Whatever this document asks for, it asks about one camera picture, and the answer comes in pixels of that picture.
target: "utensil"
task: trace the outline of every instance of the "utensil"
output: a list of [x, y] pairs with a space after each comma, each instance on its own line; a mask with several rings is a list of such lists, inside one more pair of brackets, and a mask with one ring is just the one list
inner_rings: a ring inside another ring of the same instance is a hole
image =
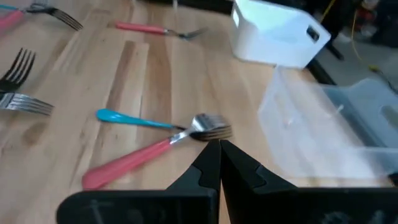
[[179, 37], [181, 39], [185, 39], [185, 40], [190, 40], [194, 37], [197, 37], [198, 35], [206, 32], [208, 30], [208, 28], [205, 27], [205, 28], [201, 28], [201, 29], [198, 29], [198, 30], [195, 30], [192, 32], [178, 33], [174, 30], [166, 29], [163, 27], [148, 26], [148, 25], [142, 25], [142, 24], [132, 24], [132, 23], [127, 23], [127, 22], [115, 22], [115, 27], [118, 29], [147, 32], [147, 33], [151, 33], [151, 34], [174, 35], [174, 36], [177, 36], [177, 37]]
[[20, 93], [0, 93], [0, 110], [17, 110], [50, 115], [53, 106]]
[[[180, 131], [186, 130], [186, 128], [181, 126], [135, 118], [108, 109], [98, 110], [96, 116], [100, 121], [105, 121], [105, 122], [133, 124], [139, 126], [150, 126], [154, 128], [177, 129]], [[231, 126], [221, 127], [221, 129], [222, 130], [215, 129], [212, 131], [193, 132], [190, 134], [190, 137], [198, 141], [210, 141], [212, 139], [224, 139], [232, 136]]]
[[[49, 2], [47, 0], [34, 0], [33, 3], [39, 3], [39, 4], [47, 5]], [[6, 5], [6, 4], [0, 4], [0, 9], [19, 10], [18, 7]]]
[[16, 91], [21, 87], [32, 70], [35, 58], [35, 52], [21, 48], [12, 63], [11, 68], [0, 79], [0, 91]]
[[17, 9], [14, 12], [11, 12], [2, 19], [0, 19], [0, 29], [6, 29], [16, 24], [24, 17], [25, 12], [33, 14], [46, 13], [66, 23], [68, 26], [72, 27], [75, 30], [80, 30], [83, 28], [83, 26], [77, 20], [69, 16], [66, 12], [63, 12], [62, 10], [57, 9], [55, 7], [50, 7], [46, 4], [33, 3], [28, 8], [25, 9], [18, 9], [16, 7], [7, 6], [7, 5], [0, 5], [0, 7], [3, 9]]
[[105, 165], [89, 170], [82, 179], [84, 189], [98, 189], [126, 172], [135, 169], [139, 165], [161, 155], [171, 148], [171, 145], [181, 141], [193, 132], [216, 130], [229, 126], [222, 116], [198, 114], [192, 119], [190, 128], [171, 136], [151, 146], [134, 151], [119, 159], [115, 159]]

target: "spoon with blue handle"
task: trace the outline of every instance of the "spoon with blue handle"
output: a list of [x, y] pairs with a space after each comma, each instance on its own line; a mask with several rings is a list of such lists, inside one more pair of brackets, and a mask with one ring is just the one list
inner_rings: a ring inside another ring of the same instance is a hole
[[15, 6], [8, 6], [8, 5], [0, 4], [0, 9], [18, 10], [19, 8], [15, 7]]
[[[98, 110], [96, 116], [100, 121], [110, 123], [132, 124], [162, 129], [177, 129], [180, 131], [186, 130], [186, 128], [181, 126], [135, 118], [109, 109]], [[232, 136], [232, 128], [230, 125], [221, 127], [220, 129], [223, 129], [223, 131], [220, 132], [218, 129], [214, 129], [212, 131], [202, 133], [191, 133], [190, 137], [198, 141], [210, 141], [212, 139], [224, 139]]]

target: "wood grain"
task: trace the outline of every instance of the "wood grain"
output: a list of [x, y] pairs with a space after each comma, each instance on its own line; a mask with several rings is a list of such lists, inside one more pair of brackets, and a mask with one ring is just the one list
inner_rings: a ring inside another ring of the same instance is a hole
[[[1, 2], [27, 4], [26, 0]], [[21, 92], [55, 106], [51, 117], [0, 111], [0, 223], [54, 223], [58, 204], [81, 190], [81, 177], [90, 167], [171, 134], [100, 123], [95, 112], [101, 108], [182, 126], [188, 126], [197, 113], [219, 113], [233, 125], [230, 141], [293, 184], [389, 185], [387, 180], [300, 179], [281, 172], [257, 120], [273, 68], [232, 56], [229, 17], [140, 1], [132, 5], [128, 0], [52, 3], [79, 18], [85, 28], [74, 32], [49, 16], [38, 15], [27, 17], [0, 38], [2, 71], [21, 47], [37, 52]], [[116, 19], [182, 32], [210, 29], [187, 42], [116, 30], [112, 27]], [[308, 72], [296, 71], [292, 77], [313, 80]], [[315, 93], [306, 94], [317, 99]], [[328, 130], [336, 142], [358, 144], [349, 127], [344, 132], [339, 127], [331, 125]], [[106, 188], [164, 189], [185, 172], [204, 146], [187, 139]], [[223, 197], [221, 201], [220, 223], [229, 223]]]

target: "teal spoon handle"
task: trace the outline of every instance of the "teal spoon handle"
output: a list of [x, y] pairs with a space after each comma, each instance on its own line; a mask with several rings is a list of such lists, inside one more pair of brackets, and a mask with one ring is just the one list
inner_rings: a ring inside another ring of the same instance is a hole
[[3, 5], [3, 4], [0, 4], [0, 9], [18, 10], [18, 8], [15, 6], [8, 6], [8, 5]]
[[119, 124], [134, 124], [140, 126], [151, 126], [155, 128], [174, 128], [172, 124], [165, 124], [156, 121], [149, 121], [145, 119], [135, 118], [126, 114], [118, 113], [108, 109], [100, 109], [97, 111], [97, 118], [100, 121], [119, 123]]

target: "fork tines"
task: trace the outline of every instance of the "fork tines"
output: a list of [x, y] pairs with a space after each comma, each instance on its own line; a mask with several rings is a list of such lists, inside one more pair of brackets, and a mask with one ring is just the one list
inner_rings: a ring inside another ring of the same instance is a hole
[[192, 39], [192, 38], [194, 38], [194, 37], [206, 32], [207, 30], [208, 30], [208, 28], [205, 27], [205, 28], [198, 29], [196, 31], [192, 31], [192, 32], [186, 33], [186, 34], [178, 34], [178, 36], [180, 38], [189, 40], [189, 39]]
[[0, 109], [50, 115], [53, 106], [27, 95], [19, 93], [3, 93], [0, 94]]
[[200, 117], [208, 130], [229, 126], [227, 120], [220, 115], [201, 114]]
[[191, 136], [200, 141], [210, 141], [212, 139], [225, 139], [233, 135], [232, 127], [230, 125], [213, 129], [211, 131], [194, 132]]
[[32, 70], [35, 58], [35, 52], [21, 48], [12, 63], [11, 68], [0, 79], [0, 90], [17, 90], [26, 81], [30, 71]]
[[69, 16], [66, 12], [59, 10], [57, 8], [54, 8], [54, 10], [50, 13], [50, 15], [68, 24], [76, 31], [83, 28], [83, 26], [76, 19], [72, 18], [72, 16]]

